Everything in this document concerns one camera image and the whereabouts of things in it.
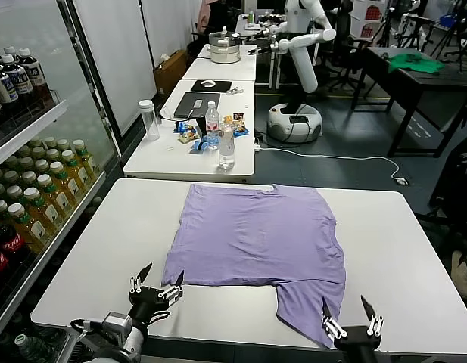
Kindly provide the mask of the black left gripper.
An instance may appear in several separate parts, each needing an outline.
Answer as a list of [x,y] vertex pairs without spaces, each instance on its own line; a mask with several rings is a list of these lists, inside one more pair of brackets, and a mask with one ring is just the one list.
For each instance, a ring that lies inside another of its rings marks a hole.
[[184,270],[167,290],[153,287],[142,288],[152,266],[153,263],[150,262],[129,280],[129,301],[132,308],[129,310],[128,316],[132,319],[133,327],[146,328],[159,320],[168,318],[171,314],[170,307],[182,297]]

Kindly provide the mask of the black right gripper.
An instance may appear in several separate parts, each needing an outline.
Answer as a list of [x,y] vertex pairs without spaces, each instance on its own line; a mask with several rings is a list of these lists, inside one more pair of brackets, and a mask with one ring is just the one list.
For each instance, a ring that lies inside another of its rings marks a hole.
[[381,343],[382,316],[377,315],[373,306],[361,295],[363,308],[369,319],[369,326],[341,327],[332,317],[325,298],[322,298],[322,328],[335,348],[343,352],[347,362],[378,363],[375,350]]

